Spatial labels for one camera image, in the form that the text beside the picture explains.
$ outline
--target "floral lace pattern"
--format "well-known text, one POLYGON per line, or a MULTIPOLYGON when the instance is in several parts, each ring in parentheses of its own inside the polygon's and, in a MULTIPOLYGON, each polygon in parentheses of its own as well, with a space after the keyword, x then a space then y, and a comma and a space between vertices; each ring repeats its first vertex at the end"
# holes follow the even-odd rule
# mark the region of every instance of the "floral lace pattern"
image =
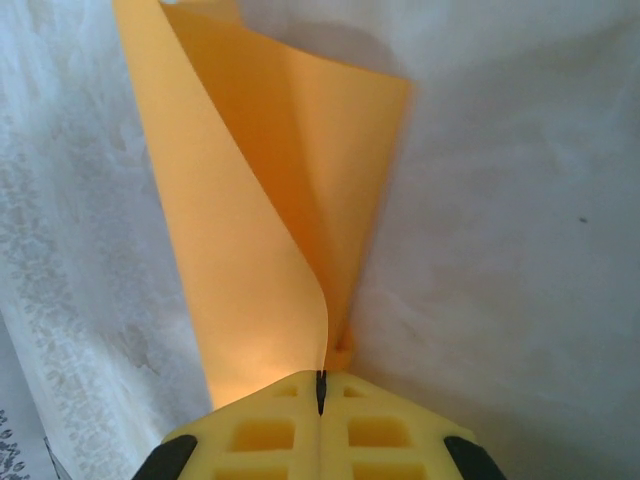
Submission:
POLYGON ((0 309, 74 480, 211 409, 110 3, 0 16, 0 309))
POLYGON ((7 414, 0 410, 0 480, 30 480, 31 475, 22 475, 25 462, 20 460, 20 449, 17 442, 11 442, 13 432, 4 428, 7 414))

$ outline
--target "paper fold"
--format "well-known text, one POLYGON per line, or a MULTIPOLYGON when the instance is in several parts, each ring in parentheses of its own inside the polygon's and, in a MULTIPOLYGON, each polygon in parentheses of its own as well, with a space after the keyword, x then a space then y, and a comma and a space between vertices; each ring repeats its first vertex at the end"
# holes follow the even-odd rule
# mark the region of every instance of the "paper fold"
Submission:
POLYGON ((233 2, 115 9, 214 403, 344 368, 408 83, 251 32, 233 2))

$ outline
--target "white cloth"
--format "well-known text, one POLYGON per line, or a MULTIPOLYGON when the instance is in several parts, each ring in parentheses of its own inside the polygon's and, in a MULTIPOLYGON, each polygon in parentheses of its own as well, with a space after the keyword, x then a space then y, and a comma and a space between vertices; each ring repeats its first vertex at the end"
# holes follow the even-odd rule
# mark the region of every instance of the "white cloth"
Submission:
POLYGON ((0 313, 0 479, 57 478, 44 428, 0 313))
MULTIPOLYGON (((406 75, 355 371, 510 479, 640 478, 637 0, 251 0, 259 31, 406 75)), ((0 309, 74 480, 209 408, 106 0, 5 0, 0 309)))

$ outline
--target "square hole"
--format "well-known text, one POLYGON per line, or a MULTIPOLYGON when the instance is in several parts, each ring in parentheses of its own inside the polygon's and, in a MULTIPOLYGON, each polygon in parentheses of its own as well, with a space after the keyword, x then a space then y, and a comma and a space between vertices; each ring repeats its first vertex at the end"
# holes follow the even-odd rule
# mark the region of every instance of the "square hole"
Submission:
POLYGON ((394 417, 355 417, 349 421, 349 445, 352 447, 411 446, 407 426, 394 417))
POLYGON ((287 480, 285 467, 224 469, 218 470, 214 480, 287 480))
POLYGON ((296 427, 291 420, 246 420, 236 428, 231 442, 232 452, 291 450, 296 427))
POLYGON ((353 480, 427 480, 424 466, 356 463, 353 465, 353 480))

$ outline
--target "white backdrop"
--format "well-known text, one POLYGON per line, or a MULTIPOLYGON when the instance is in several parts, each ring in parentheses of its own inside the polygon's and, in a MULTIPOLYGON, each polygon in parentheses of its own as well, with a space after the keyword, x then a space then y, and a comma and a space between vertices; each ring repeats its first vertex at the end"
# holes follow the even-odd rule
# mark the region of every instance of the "white backdrop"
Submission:
MULTIPOLYGON (((510 479, 640 478, 640 3, 247 0, 417 92, 354 370, 510 479)), ((74 480, 209 399, 105 0, 0 4, 0 310, 74 480)))

